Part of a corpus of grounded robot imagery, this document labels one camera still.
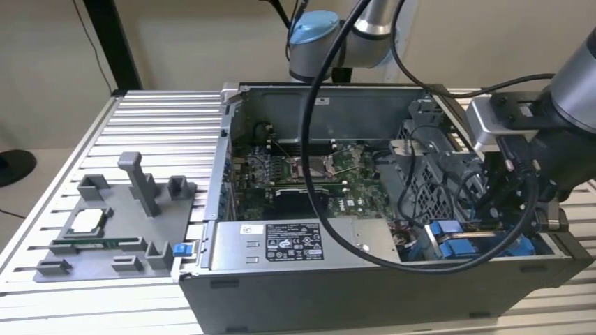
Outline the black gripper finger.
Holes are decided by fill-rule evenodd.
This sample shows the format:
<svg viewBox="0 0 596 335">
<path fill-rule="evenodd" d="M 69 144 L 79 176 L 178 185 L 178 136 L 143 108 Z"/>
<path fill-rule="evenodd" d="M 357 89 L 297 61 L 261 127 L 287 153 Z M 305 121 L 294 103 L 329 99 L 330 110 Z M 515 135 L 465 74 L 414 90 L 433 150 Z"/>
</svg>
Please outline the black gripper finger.
<svg viewBox="0 0 596 335">
<path fill-rule="evenodd" d="M 515 226 L 523 219 L 529 191 L 526 188 L 526 175 L 529 174 L 529 161 L 521 158 L 509 159 L 513 170 L 506 168 L 501 154 L 485 155 L 483 170 L 486 171 L 485 193 L 474 202 L 474 218 L 489 220 L 497 218 L 503 226 Z"/>
<path fill-rule="evenodd" d="M 567 232 L 569 221 L 566 212 L 562 209 L 537 209 L 537 231 L 539 232 Z"/>
</svg>

